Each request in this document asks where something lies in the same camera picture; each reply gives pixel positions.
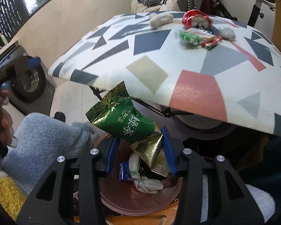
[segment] finger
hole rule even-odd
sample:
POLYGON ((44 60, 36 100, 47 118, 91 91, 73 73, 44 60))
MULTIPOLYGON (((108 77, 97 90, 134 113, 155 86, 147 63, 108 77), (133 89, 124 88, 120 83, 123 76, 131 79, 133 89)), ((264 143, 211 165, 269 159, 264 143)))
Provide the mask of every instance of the finger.
POLYGON ((8 90, 1 89, 1 97, 5 99, 8 96, 8 90))
POLYGON ((8 125, 8 119, 7 118, 2 118, 1 119, 1 125, 3 128, 8 129, 9 125, 8 125))
POLYGON ((10 133, 9 130, 7 129, 3 129, 1 132, 0 132, 0 140, 5 143, 7 146, 10 146, 11 145, 11 142, 12 142, 12 135, 10 133))
POLYGON ((2 127, 5 128, 5 129, 11 127, 12 124, 13 124, 13 120, 12 120, 10 114, 4 108, 2 108, 1 111, 2 111, 2 116, 1 116, 2 127))

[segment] metal screw head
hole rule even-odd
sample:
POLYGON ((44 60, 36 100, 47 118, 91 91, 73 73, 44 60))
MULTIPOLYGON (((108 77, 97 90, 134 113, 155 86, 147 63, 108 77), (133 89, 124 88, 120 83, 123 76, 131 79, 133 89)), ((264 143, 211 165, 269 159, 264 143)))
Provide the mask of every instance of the metal screw head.
POLYGON ((184 148, 183 149, 183 153, 186 154, 186 155, 189 155, 192 153, 191 149, 190 148, 184 148))
POLYGON ((90 153, 91 153, 92 155, 96 155, 96 154, 99 153, 99 150, 96 149, 96 148, 93 148, 93 149, 90 150, 90 153))
POLYGON ((219 155, 216 157, 216 160, 218 160, 219 162, 223 162, 225 160, 225 157, 219 155))
POLYGON ((66 158, 64 156, 57 157, 58 162, 63 162, 66 158))

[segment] white plush toy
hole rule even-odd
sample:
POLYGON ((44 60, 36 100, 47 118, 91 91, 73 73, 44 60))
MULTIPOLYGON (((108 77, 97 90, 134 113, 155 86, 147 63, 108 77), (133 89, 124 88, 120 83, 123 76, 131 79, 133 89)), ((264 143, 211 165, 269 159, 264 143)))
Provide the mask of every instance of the white plush toy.
POLYGON ((149 15, 150 19, 150 26, 152 28, 157 28, 162 25, 167 25, 173 22, 174 16, 172 14, 156 14, 156 13, 151 13, 149 15))

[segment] green wrapper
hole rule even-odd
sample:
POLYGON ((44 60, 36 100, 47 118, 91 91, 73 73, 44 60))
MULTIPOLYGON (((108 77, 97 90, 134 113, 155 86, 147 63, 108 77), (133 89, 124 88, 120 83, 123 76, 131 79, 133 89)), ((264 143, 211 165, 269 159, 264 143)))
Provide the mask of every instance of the green wrapper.
POLYGON ((160 128, 134 107, 124 82, 110 90, 86 117, 96 127, 129 142, 152 171, 167 176, 160 128))

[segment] beige square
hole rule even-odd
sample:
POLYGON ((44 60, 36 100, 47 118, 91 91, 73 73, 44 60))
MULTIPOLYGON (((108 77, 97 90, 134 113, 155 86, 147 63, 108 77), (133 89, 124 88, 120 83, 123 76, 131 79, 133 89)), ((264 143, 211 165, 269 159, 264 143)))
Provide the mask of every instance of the beige square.
POLYGON ((126 68, 147 86, 153 94, 156 93, 160 85, 168 77, 168 74, 147 56, 138 59, 126 68))

